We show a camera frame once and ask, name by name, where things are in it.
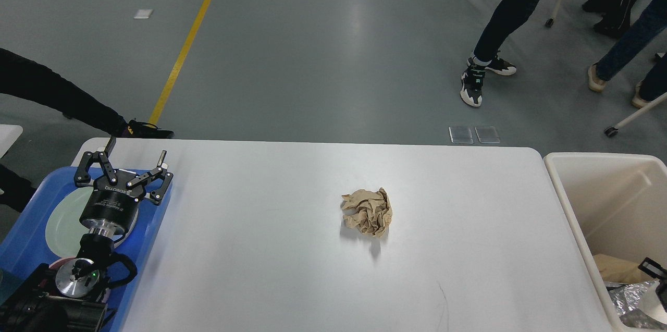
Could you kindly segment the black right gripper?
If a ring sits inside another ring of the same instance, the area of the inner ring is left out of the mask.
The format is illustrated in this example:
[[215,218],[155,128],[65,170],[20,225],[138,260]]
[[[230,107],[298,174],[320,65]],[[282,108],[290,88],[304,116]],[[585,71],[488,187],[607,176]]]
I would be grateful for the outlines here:
[[666,270],[659,263],[653,259],[646,257],[638,265],[638,269],[657,281],[656,294],[658,301],[663,308],[667,308],[667,294],[666,294]]

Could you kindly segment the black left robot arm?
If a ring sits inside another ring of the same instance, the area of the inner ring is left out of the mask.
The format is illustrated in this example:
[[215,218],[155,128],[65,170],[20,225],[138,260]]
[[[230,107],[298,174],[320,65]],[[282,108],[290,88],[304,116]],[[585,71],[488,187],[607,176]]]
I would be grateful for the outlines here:
[[105,147],[52,172],[2,242],[2,331],[119,331],[174,178],[114,167]]

